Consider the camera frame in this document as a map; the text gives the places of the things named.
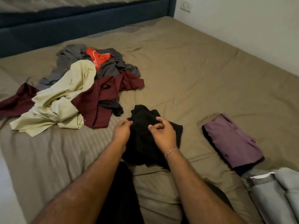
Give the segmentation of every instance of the wall socket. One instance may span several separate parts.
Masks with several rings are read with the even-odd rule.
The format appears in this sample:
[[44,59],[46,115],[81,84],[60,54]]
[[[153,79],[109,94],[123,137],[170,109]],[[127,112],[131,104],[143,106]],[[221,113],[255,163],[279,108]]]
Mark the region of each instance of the wall socket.
[[181,9],[191,12],[192,3],[189,0],[182,0]]

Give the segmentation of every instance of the white wall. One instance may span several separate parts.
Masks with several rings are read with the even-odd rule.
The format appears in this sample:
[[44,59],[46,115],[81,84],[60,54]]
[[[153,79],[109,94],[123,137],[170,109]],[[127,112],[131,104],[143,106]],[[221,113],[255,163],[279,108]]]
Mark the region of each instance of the white wall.
[[299,0],[190,0],[174,18],[299,75]]

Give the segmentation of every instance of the forearm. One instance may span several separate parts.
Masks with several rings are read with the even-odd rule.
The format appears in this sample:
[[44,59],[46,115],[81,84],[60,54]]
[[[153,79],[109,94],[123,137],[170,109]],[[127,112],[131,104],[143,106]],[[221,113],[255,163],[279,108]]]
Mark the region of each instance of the forearm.
[[47,205],[33,223],[95,223],[121,156],[120,145],[111,143],[84,174]]
[[171,152],[167,161],[190,224],[245,223],[209,189],[179,150]]

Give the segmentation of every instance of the headboard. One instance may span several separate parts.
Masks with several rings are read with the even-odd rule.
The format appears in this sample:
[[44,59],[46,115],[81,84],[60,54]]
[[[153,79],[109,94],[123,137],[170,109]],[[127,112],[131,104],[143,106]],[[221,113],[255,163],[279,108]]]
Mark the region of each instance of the headboard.
[[0,14],[0,58],[163,16],[176,0],[141,0]]

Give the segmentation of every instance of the silver bracelet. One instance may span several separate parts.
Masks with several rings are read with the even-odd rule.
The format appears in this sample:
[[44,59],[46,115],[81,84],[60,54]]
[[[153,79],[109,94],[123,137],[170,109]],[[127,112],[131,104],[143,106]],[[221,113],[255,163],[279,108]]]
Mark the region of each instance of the silver bracelet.
[[170,150],[170,151],[165,155],[165,159],[166,159],[166,157],[168,156],[168,154],[171,153],[171,152],[174,151],[174,150],[177,150],[177,148],[174,148],[174,149]]

